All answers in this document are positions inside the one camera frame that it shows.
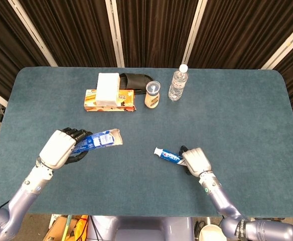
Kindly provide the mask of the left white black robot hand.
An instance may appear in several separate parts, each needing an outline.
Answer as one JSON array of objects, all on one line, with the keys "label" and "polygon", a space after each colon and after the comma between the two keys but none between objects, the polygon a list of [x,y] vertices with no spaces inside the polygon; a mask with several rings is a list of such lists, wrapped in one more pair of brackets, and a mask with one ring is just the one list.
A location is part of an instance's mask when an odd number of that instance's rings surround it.
[{"label": "left white black robot hand", "polygon": [[92,132],[70,127],[56,130],[39,153],[40,162],[50,169],[57,170],[65,164],[77,162],[81,157],[71,157],[75,146],[90,136]]}]

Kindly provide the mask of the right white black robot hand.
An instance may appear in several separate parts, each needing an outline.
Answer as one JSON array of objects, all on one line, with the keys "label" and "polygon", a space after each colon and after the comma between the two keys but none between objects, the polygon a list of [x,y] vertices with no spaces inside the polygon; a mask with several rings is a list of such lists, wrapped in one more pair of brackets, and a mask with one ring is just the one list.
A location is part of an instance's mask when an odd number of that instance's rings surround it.
[{"label": "right white black robot hand", "polygon": [[181,146],[179,154],[193,176],[200,177],[202,173],[211,171],[211,164],[201,148]]}]

